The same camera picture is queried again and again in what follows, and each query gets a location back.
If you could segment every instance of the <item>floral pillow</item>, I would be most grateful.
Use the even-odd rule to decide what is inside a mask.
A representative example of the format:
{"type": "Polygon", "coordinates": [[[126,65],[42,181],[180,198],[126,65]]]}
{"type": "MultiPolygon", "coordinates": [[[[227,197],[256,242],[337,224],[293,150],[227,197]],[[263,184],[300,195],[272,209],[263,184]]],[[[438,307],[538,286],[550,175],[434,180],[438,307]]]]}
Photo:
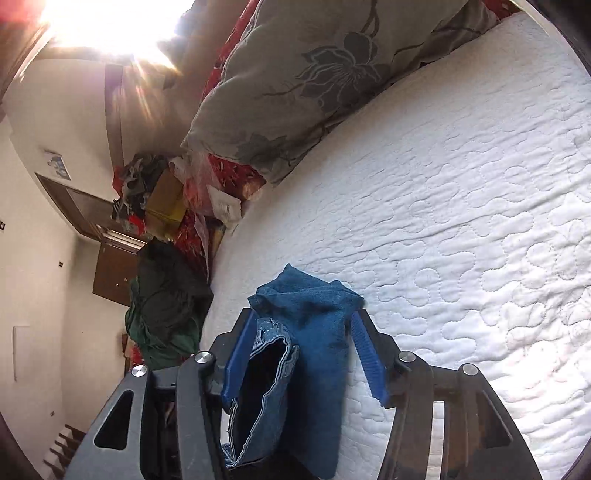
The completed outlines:
{"type": "Polygon", "coordinates": [[[480,0],[261,0],[184,146],[279,182],[384,88],[497,22],[480,0]]]}

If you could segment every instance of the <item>silver screw head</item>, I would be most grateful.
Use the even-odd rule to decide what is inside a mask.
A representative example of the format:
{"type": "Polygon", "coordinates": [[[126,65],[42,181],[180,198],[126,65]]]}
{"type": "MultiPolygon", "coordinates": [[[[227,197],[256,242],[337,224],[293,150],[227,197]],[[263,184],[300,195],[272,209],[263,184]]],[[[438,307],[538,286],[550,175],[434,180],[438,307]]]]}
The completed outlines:
{"type": "Polygon", "coordinates": [[[131,374],[134,377],[143,377],[146,373],[148,373],[148,367],[145,365],[136,365],[131,369],[131,374]]]}
{"type": "Polygon", "coordinates": [[[411,362],[414,362],[417,359],[417,356],[414,353],[409,352],[408,350],[404,350],[400,352],[398,358],[402,360],[404,363],[409,364],[411,362]]]}
{"type": "Polygon", "coordinates": [[[478,367],[476,365],[472,365],[472,364],[465,364],[465,365],[462,365],[462,371],[466,375],[474,376],[478,373],[478,367]]]}
{"type": "Polygon", "coordinates": [[[197,352],[193,357],[198,364],[208,364],[213,360],[213,355],[210,352],[197,352]]]}

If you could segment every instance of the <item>quilted bedspread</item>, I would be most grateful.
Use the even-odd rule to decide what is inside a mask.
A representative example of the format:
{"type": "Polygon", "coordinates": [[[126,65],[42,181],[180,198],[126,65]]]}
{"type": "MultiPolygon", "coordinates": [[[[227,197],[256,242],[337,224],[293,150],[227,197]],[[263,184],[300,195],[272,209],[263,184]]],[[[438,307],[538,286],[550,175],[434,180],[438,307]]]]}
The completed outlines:
{"type": "MultiPolygon", "coordinates": [[[[476,364],[544,479],[560,478],[591,431],[590,138],[589,76],[525,14],[508,18],[265,187],[216,258],[202,346],[288,262],[341,280],[402,349],[476,364]]],[[[393,418],[352,349],[336,478],[376,478],[393,418]]]]}

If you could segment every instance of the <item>wooden cabinet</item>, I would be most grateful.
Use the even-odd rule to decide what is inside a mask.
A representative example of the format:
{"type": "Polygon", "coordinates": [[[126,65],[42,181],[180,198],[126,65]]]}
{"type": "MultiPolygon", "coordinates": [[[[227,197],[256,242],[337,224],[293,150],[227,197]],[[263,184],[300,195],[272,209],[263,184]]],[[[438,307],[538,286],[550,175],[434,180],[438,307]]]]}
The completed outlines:
{"type": "Polygon", "coordinates": [[[137,275],[138,257],[109,243],[100,245],[92,293],[131,306],[129,282],[137,275]]]}

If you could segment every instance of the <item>blue jeans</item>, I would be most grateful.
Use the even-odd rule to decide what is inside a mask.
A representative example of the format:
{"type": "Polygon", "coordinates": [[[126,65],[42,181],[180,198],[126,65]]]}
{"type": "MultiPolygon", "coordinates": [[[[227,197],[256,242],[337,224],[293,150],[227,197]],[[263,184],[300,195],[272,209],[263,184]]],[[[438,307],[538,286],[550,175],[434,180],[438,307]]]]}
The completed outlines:
{"type": "Polygon", "coordinates": [[[285,326],[272,318],[258,319],[242,388],[230,407],[230,443],[222,445],[227,468],[261,460],[277,447],[299,353],[285,326]]]}

